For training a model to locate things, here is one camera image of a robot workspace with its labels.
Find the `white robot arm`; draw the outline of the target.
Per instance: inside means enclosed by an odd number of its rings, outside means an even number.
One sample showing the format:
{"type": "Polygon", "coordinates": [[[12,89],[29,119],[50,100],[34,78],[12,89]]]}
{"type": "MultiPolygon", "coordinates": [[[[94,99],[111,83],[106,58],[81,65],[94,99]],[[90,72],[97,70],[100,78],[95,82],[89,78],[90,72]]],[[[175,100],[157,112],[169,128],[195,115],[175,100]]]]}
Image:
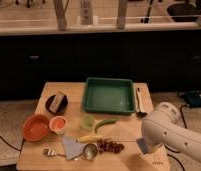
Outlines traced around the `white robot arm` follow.
{"type": "Polygon", "coordinates": [[[159,103],[142,119],[141,133],[148,153],[168,145],[201,163],[201,134],[177,125],[180,112],[171,103],[159,103]]]}

